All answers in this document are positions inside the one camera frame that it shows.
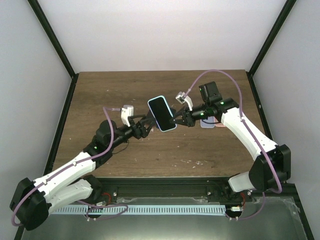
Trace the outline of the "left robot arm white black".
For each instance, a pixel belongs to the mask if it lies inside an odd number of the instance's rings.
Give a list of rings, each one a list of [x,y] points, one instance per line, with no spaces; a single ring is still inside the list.
[[[90,173],[104,165],[116,147],[130,138],[146,138],[156,124],[151,112],[133,115],[124,107],[120,112],[122,126],[117,127],[108,116],[75,158],[39,178],[26,177],[17,184],[9,205],[13,226],[34,230],[58,208],[86,199],[97,202],[101,198],[100,182]]]

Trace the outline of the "phone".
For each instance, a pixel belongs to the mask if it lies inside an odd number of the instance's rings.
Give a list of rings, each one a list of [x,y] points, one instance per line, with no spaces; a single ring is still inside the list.
[[[161,132],[168,132],[177,128],[177,125],[172,122],[173,113],[163,95],[149,99],[147,105]]]
[[[215,118],[213,116],[208,117],[207,119],[200,120],[200,127],[203,129],[212,129],[216,125]]]

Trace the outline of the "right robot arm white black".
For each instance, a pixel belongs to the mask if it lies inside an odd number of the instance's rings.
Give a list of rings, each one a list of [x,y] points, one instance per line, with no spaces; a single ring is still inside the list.
[[[232,98],[223,98],[214,81],[199,86],[203,104],[194,106],[185,92],[179,92],[176,100],[187,104],[177,111],[171,123],[194,127],[196,121],[214,117],[228,128],[245,146],[253,159],[251,169],[231,176],[222,188],[223,198],[236,200],[245,190],[280,191],[282,184],[291,178],[291,150],[262,133],[243,113]]]

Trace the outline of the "pink phone case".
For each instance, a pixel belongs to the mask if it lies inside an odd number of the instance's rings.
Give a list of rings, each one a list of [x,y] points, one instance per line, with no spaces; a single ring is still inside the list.
[[[221,122],[216,123],[215,126],[216,126],[217,128],[225,128],[225,127],[226,127],[226,126],[225,126],[223,123],[221,123]]]

